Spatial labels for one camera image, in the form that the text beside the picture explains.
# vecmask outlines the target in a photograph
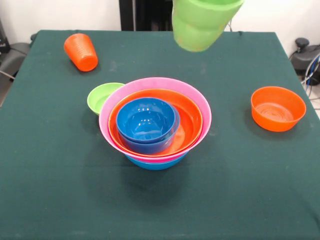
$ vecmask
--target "green bowl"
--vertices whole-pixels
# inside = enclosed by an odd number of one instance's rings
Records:
[[[107,98],[124,84],[119,82],[109,82],[95,87],[88,95],[86,100],[89,108],[97,115],[100,114],[101,108]]]

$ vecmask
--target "pink bowl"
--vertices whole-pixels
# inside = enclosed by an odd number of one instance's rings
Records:
[[[126,96],[135,93],[137,91],[145,90],[145,89],[169,89],[176,92],[179,92],[181,94],[186,95],[190,99],[192,99],[197,106],[199,107],[201,113],[202,113],[202,119],[203,119],[203,126],[202,131],[200,133],[200,136],[198,140],[191,145],[189,148],[178,152],[176,154],[170,155],[170,156],[163,156],[163,157],[143,157],[143,156],[137,156],[135,154],[126,152],[122,149],[120,149],[112,140],[109,130],[108,130],[108,121],[109,116],[113,108],[116,106],[116,104],[125,98]],[[138,161],[143,161],[146,163],[165,163],[172,160],[175,160],[191,149],[193,149],[195,146],[197,146],[207,135],[210,126],[211,126],[211,120],[212,120],[212,114],[211,109],[208,101],[206,98],[199,92],[196,88],[193,86],[176,79],[167,78],[167,77],[147,77],[138,79],[135,81],[131,81],[124,86],[117,89],[115,92],[113,92],[107,100],[104,102],[104,105],[101,109],[100,115],[99,115],[99,126],[100,130],[102,132],[102,135],[107,140],[107,142],[117,149],[119,152],[128,155]]]

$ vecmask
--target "green felt surface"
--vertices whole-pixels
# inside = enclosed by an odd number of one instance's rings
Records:
[[[274,33],[224,33],[209,50],[170,32],[85,31],[99,65],[63,51],[77,31],[40,31],[0,109],[0,239],[319,239],[320,121]],[[204,141],[175,167],[136,167],[100,134],[87,96],[106,82],[163,76],[212,109]],[[268,132],[252,92],[306,101],[291,131]]]

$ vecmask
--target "plastic bowl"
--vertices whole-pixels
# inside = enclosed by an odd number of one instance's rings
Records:
[[[124,146],[131,149],[133,152],[139,153],[139,154],[156,154],[156,153],[159,153],[159,152],[166,150],[172,144],[174,137],[175,137],[175,134],[176,134],[178,127],[180,125],[179,113],[176,109],[173,109],[173,110],[174,110],[174,114],[175,114],[175,121],[174,121],[174,124],[172,127],[173,133],[170,135],[167,134],[163,140],[158,141],[158,142],[153,142],[153,143],[139,143],[139,142],[131,141],[131,140],[123,137],[121,134],[119,134],[121,142],[123,143]]]
[[[153,155],[146,155],[131,151],[126,147],[126,144],[121,139],[117,131],[116,115],[118,111],[127,102],[141,97],[161,98],[167,103],[173,105],[179,112],[180,126],[174,136],[173,143],[163,152],[159,152]],[[183,151],[198,139],[202,130],[202,126],[203,119],[201,111],[194,101],[179,92],[157,88],[137,91],[121,100],[113,108],[108,121],[109,133],[114,143],[127,153],[136,154],[142,157],[165,157]]]
[[[109,120],[109,116],[112,109],[116,106],[116,104],[119,101],[121,101],[126,96],[141,90],[145,90],[145,89],[173,90],[186,95],[196,103],[196,105],[199,107],[202,114],[203,126],[202,126],[202,130],[199,138],[196,140],[196,142],[193,145],[191,145],[190,147],[186,148],[183,151],[180,151],[178,153],[175,153],[169,156],[144,157],[144,156],[138,156],[136,154],[128,153],[123,149],[119,148],[114,143],[108,130],[108,120]],[[99,116],[99,126],[100,126],[101,133],[103,137],[106,139],[106,141],[119,152],[142,162],[165,163],[165,162],[174,160],[178,157],[181,157],[186,152],[190,151],[191,149],[195,148],[199,143],[201,143],[201,141],[206,137],[210,129],[211,120],[212,120],[212,114],[211,114],[211,109],[208,101],[201,94],[201,92],[199,92],[193,86],[183,81],[179,81],[179,80],[167,78],[167,77],[147,77],[147,78],[142,78],[142,79],[138,79],[138,80],[127,83],[123,87],[116,90],[113,94],[111,94],[110,97],[108,97],[108,99],[105,101],[102,107],[102,110]]]
[[[152,170],[152,171],[159,171],[159,170],[164,170],[164,169],[168,169],[171,168],[172,166],[176,165],[177,163],[179,163],[186,155],[187,153],[185,153],[184,155],[178,157],[177,159],[173,159],[172,161],[169,162],[163,162],[163,163],[148,163],[148,162],[143,162],[143,161],[139,161],[136,160],[128,155],[125,155],[133,164],[139,166],[140,168],[143,169],[147,169],[147,170]]]
[[[120,134],[131,142],[149,144],[162,141],[173,134],[176,114],[167,102],[142,97],[127,102],[116,116]]]
[[[251,96],[254,121],[272,132],[285,132],[293,128],[306,114],[306,104],[295,92],[279,87],[265,86]]]
[[[89,108],[97,115],[100,114],[101,108],[106,99],[118,88],[124,84],[119,82],[109,82],[95,87],[88,95],[86,102]]]

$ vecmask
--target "green cup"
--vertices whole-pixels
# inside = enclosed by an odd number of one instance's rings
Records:
[[[207,50],[245,0],[173,0],[174,40],[190,52]]]

